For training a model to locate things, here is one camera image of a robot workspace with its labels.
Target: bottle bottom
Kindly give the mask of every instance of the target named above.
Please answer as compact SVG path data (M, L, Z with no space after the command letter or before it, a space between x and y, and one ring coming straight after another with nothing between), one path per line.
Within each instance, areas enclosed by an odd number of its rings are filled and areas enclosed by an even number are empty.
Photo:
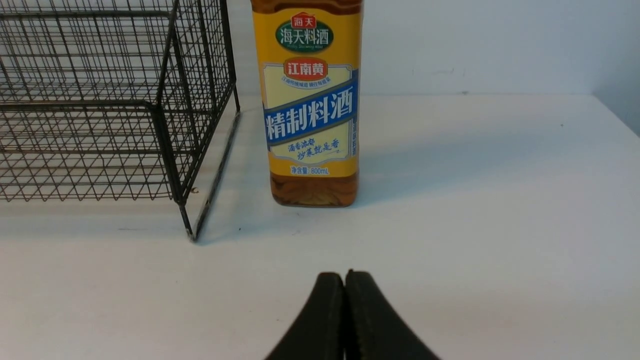
M271 193L284 206L343 208L353 204L358 173L347 177L297 177L271 173Z

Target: wire basket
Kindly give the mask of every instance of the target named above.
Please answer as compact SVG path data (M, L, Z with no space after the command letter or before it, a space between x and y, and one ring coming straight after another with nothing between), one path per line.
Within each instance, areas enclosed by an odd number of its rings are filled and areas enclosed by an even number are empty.
M225 0L2 0L0 199L173 199L196 240L240 119ZM231 95L192 230L185 205Z

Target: amber liquid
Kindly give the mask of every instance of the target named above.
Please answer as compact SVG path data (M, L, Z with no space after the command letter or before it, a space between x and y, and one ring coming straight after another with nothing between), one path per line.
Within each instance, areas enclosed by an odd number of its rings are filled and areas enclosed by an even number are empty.
M335 15L362 11L362 0L252 0L257 13L270 14L288 8L316 8ZM339 208L353 204L358 173L347 177L297 177L271 173L271 193L287 206Z

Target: plastic bottle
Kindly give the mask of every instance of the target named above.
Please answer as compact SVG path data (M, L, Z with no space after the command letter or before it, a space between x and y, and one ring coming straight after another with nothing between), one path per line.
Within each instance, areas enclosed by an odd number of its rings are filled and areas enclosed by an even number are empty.
M362 0L252 0L271 192L341 207L358 190Z

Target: green oval logo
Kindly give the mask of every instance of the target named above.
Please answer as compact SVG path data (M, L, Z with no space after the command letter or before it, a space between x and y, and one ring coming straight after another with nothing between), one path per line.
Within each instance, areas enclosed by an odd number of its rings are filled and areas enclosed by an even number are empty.
M291 21L287 21L276 30L276 39L282 47L295 53L317 53L331 45L333 31L325 23L315 19L313 26L293 26Z

